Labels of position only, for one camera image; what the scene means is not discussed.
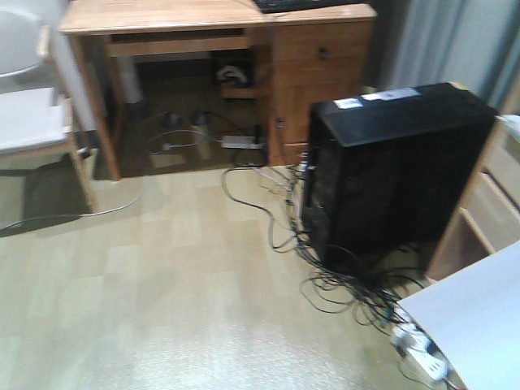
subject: keyboard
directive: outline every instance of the keyboard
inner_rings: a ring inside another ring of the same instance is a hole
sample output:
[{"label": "keyboard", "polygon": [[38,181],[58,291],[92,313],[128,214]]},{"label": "keyboard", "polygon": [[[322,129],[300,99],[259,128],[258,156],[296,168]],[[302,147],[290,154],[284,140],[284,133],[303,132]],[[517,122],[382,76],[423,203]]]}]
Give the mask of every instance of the keyboard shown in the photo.
[{"label": "keyboard", "polygon": [[263,14],[359,4],[363,0],[253,0]]}]

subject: drawer handle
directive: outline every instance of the drawer handle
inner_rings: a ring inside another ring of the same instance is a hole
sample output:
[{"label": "drawer handle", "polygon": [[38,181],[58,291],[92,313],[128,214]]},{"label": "drawer handle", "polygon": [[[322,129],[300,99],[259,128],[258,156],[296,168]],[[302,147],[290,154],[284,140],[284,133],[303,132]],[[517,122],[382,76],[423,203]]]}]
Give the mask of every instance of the drawer handle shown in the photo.
[{"label": "drawer handle", "polygon": [[318,48],[318,58],[319,59],[328,59],[331,56],[328,49],[326,47]]}]

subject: chair seat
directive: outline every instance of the chair seat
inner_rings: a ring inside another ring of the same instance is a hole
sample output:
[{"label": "chair seat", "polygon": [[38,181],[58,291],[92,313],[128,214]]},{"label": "chair seat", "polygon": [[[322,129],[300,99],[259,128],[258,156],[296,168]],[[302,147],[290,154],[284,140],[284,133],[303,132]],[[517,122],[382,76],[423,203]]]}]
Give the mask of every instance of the chair seat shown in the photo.
[{"label": "chair seat", "polygon": [[31,150],[66,140],[65,101],[53,105],[54,89],[0,94],[0,154]]}]

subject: wall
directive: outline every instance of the wall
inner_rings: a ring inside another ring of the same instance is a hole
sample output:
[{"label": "wall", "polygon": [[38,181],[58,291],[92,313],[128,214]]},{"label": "wall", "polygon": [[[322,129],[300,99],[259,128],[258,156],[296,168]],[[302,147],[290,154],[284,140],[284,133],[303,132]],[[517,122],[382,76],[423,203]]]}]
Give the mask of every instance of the wall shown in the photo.
[{"label": "wall", "polygon": [[[67,39],[57,32],[68,3],[68,0],[1,0],[0,7],[12,7],[32,12],[39,15],[44,24],[52,27],[55,60],[76,104],[81,123],[86,130],[94,130],[93,116],[89,109],[86,93],[76,68],[71,48]],[[31,75],[16,77],[9,81],[3,80],[0,84],[0,89],[5,92],[12,89],[37,88],[50,85],[51,80],[50,70],[42,68]]]}]

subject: white chair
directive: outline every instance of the white chair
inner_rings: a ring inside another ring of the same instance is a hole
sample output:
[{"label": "white chair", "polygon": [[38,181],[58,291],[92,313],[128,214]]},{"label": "white chair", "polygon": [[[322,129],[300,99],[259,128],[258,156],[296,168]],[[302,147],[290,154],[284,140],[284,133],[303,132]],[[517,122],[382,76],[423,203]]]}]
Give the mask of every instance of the white chair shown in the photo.
[{"label": "white chair", "polygon": [[[0,77],[29,72],[48,62],[63,89],[63,80],[49,55],[49,36],[48,26],[42,26],[37,17],[0,9]],[[84,160],[78,154],[75,137],[78,127],[71,99],[64,89],[0,93],[0,163],[14,158],[69,153],[86,203],[95,211],[96,198]]]}]

